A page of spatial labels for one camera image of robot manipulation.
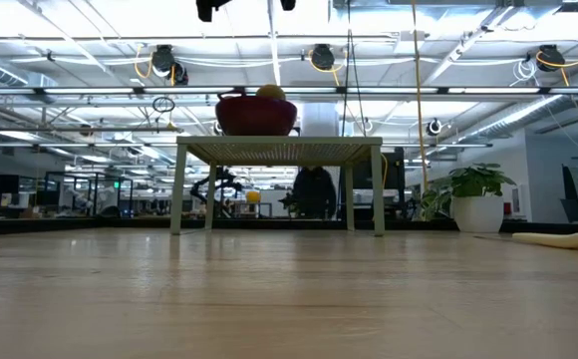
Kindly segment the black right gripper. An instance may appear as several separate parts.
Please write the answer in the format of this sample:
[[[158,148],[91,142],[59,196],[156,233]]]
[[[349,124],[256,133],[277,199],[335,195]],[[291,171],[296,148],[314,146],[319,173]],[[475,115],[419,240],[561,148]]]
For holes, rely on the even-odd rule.
[[[211,22],[213,12],[221,6],[227,4],[230,0],[196,0],[196,9],[198,19],[202,22]],[[295,8],[296,0],[280,0],[284,11],[292,11]]]

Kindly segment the brown kiwi fruit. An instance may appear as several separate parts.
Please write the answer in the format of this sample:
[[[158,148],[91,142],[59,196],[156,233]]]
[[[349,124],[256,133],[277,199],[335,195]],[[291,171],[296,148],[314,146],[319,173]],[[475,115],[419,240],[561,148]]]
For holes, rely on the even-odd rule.
[[[267,85],[261,86],[256,91],[255,95],[257,97],[264,97],[264,98],[270,98],[270,99],[282,100],[282,101],[284,101],[286,99],[286,94],[285,94],[284,90],[280,86],[273,85],[273,84],[267,84]]]

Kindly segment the purple plastic colander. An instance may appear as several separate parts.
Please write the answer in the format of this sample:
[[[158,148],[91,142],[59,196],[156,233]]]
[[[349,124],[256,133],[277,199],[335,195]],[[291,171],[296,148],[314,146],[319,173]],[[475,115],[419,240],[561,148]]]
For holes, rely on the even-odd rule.
[[[241,89],[217,95],[215,116],[226,136],[288,136],[297,108],[285,100],[248,96]]]

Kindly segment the green perforated metal shelf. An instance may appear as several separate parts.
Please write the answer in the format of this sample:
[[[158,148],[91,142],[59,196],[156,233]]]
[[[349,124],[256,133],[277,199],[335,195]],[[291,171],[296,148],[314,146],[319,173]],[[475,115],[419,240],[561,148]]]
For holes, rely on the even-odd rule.
[[[213,210],[217,169],[236,167],[339,167],[345,172],[345,196],[353,194],[352,170],[364,158],[371,160],[374,235],[386,231],[380,137],[178,137],[171,198],[169,233],[179,235],[186,156],[209,165],[209,204]]]

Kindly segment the person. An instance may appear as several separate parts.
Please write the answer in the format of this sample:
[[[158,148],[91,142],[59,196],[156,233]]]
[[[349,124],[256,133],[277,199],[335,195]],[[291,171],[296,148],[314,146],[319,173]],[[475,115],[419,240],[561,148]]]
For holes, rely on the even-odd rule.
[[[336,190],[328,171],[322,167],[303,167],[293,184],[298,214],[329,219],[336,211]]]

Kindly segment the green plant in white pot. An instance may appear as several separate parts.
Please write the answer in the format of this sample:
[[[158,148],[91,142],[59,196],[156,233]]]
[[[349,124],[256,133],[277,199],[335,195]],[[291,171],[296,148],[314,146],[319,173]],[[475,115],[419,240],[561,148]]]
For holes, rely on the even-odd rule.
[[[504,218],[502,187],[515,185],[499,164],[454,169],[421,197],[422,220],[452,218],[462,232],[499,232]]]

